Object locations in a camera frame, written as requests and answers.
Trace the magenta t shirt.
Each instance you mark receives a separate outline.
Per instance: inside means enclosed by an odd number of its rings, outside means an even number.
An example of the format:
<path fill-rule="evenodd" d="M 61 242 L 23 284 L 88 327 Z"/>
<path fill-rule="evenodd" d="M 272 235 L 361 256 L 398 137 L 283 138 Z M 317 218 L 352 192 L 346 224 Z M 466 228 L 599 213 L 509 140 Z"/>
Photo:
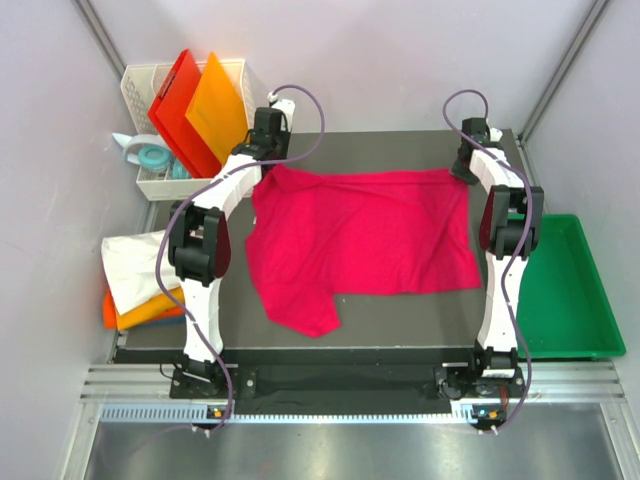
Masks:
<path fill-rule="evenodd" d="M 251 281 L 267 318 L 317 338 L 337 294 L 476 289 L 467 186 L 447 170 L 314 174 L 275 167 L 252 195 Z"/>

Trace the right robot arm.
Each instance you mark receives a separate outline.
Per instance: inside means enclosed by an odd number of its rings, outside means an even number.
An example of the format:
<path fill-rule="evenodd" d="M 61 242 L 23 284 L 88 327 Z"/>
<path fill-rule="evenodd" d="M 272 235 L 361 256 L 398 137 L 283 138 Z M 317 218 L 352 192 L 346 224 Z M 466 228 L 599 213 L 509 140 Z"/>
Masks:
<path fill-rule="evenodd" d="M 465 119 L 459 135 L 451 174 L 469 186 L 481 185 L 487 193 L 479 227 L 487 265 L 485 308 L 466 372 L 469 388 L 487 396 L 501 385 L 522 380 L 517 309 L 524 272 L 541 236 L 544 190 L 511 166 L 500 143 L 501 132 L 490 128 L 486 119 Z"/>

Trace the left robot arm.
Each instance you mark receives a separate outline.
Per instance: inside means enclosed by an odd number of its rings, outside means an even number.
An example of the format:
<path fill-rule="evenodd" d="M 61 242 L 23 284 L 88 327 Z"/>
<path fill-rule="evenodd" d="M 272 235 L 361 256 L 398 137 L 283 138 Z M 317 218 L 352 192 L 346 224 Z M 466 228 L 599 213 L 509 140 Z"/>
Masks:
<path fill-rule="evenodd" d="M 262 180 L 268 160 L 287 156 L 295 103 L 277 100 L 259 107 L 254 128 L 212 181 L 178 215 L 169 235 L 168 259 L 180 279 L 188 322 L 184 356 L 176 362 L 173 398 L 220 398 L 228 393 L 227 374 L 216 362 L 222 352 L 219 292 L 231 261 L 228 219 L 244 196 Z"/>

